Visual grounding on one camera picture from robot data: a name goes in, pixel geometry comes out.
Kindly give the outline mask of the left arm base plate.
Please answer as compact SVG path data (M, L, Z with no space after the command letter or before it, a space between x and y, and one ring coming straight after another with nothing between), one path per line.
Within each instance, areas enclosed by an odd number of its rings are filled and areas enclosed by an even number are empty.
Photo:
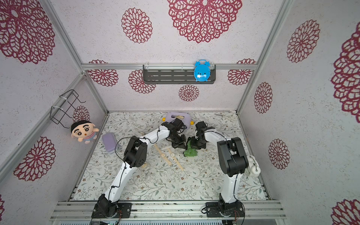
M91 218L130 218L132 203L97 203Z

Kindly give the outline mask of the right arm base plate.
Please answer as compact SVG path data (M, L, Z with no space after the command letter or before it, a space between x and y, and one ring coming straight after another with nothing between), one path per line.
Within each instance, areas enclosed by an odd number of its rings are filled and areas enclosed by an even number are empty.
M245 217L245 210L240 201L233 203L206 202L205 209L208 218Z

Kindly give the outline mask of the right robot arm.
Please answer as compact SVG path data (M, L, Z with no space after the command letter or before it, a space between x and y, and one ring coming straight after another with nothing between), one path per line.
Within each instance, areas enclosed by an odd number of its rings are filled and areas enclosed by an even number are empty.
M223 214L237 210L241 205L237 194L239 180L249 165L242 140L227 136L201 121L196 124L196 135L189 141L190 146L196 150L205 149L207 143L217 147L220 169L225 175L218 208Z

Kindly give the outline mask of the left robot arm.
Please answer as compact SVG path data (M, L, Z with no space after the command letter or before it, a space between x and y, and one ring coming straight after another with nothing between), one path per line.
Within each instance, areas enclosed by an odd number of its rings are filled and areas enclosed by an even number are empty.
M148 149L151 149L157 142L167 139L173 148L185 149L186 137L182 133L183 126L182 120L175 118L171 122L163 122L156 130L144 136L128 137L129 142L124 156L120 158L122 160L121 168L107 191L98 198L95 209L105 217L112 217L117 212L117 204L127 182L135 170L144 165Z

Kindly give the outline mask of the green cleaning cloth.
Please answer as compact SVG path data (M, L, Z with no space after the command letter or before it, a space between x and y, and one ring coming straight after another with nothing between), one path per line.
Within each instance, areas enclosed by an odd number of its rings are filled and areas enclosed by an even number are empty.
M191 147L190 139L187 141L186 149L183 152L183 155L184 157L196 157L198 155L197 150Z

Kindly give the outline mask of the beige watch long diagonal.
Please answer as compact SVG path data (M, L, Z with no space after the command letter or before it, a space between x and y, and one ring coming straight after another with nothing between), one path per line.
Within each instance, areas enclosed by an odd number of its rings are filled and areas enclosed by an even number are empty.
M160 154L161 158L169 165L169 166L172 166L172 163L170 162L170 160L167 158L166 154L163 153L161 151L161 149L156 145L154 144L154 147L155 149L158 151L158 153Z

